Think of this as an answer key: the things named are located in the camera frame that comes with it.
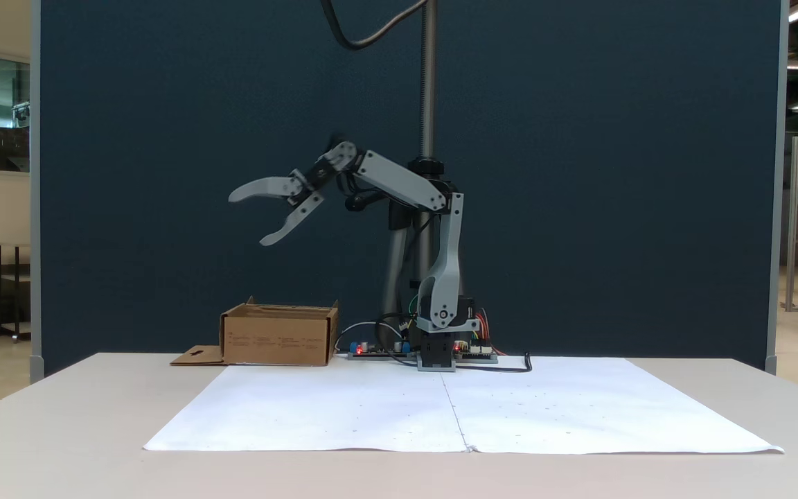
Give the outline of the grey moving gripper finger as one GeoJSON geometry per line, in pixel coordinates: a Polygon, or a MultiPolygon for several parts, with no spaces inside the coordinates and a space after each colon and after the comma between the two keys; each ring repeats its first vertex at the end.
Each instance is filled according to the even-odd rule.
{"type": "Polygon", "coordinates": [[[320,192],[312,192],[303,202],[299,203],[292,212],[286,217],[282,227],[268,236],[264,236],[259,244],[268,247],[283,240],[291,234],[307,217],[323,202],[324,198],[320,192]]]}

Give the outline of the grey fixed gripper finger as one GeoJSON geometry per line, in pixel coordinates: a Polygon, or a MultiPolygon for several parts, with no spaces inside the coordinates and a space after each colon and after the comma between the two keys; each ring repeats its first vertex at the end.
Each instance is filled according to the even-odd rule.
{"type": "Polygon", "coordinates": [[[251,197],[289,199],[303,192],[303,184],[294,176],[264,177],[242,184],[228,196],[228,202],[238,203],[251,197]]]}

